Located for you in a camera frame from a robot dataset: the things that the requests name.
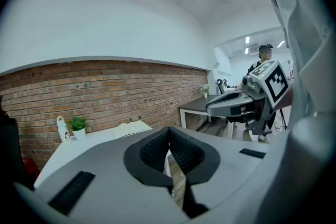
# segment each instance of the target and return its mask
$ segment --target brick wall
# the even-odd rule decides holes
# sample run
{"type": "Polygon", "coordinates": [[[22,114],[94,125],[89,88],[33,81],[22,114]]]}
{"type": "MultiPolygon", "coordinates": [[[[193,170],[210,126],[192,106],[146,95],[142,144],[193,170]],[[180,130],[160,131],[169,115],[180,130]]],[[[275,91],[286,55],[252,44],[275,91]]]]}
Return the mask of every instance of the brick wall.
{"type": "Polygon", "coordinates": [[[60,144],[56,118],[83,116],[86,132],[142,120],[181,126],[178,106],[201,97],[206,71],[154,63],[82,61],[0,77],[2,107],[18,122],[23,157],[43,168],[60,144]]]}

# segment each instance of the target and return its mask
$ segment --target ceiling light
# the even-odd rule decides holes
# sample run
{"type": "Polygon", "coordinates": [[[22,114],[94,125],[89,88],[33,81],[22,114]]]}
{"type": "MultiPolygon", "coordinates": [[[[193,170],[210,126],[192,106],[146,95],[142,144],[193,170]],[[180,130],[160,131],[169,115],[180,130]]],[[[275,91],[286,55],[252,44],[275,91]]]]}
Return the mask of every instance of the ceiling light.
{"type": "Polygon", "coordinates": [[[279,48],[282,44],[284,44],[284,42],[285,42],[285,41],[283,40],[283,41],[279,44],[278,48],[279,48]]]}

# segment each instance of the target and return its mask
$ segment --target white table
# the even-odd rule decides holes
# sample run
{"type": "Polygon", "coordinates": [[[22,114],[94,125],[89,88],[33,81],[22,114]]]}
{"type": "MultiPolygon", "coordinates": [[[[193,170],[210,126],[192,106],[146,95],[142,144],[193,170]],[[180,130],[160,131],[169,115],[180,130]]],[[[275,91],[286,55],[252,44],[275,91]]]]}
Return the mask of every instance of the white table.
{"type": "MultiPolygon", "coordinates": [[[[181,117],[181,126],[183,128],[187,128],[185,122],[185,113],[208,116],[208,121],[211,122],[211,115],[206,112],[205,106],[209,101],[211,101],[217,96],[218,95],[208,95],[208,98],[200,98],[188,104],[180,106],[179,109],[181,117]]],[[[234,124],[235,124],[234,122],[229,122],[228,124],[227,137],[229,139],[232,139],[234,124]]]]}
{"type": "MultiPolygon", "coordinates": [[[[118,127],[110,128],[98,132],[88,133],[86,139],[83,141],[78,141],[74,136],[71,137],[71,142],[62,142],[56,151],[53,153],[45,167],[42,169],[40,175],[34,183],[34,187],[38,188],[41,183],[50,176],[53,172],[60,169],[62,166],[66,165],[74,158],[78,157],[88,149],[107,142],[115,140],[127,135],[140,133],[143,131],[151,130],[149,127],[142,121],[135,121],[128,124],[121,124],[118,127]]],[[[168,176],[171,176],[169,170],[168,160],[165,160],[165,169],[168,176]]]]}

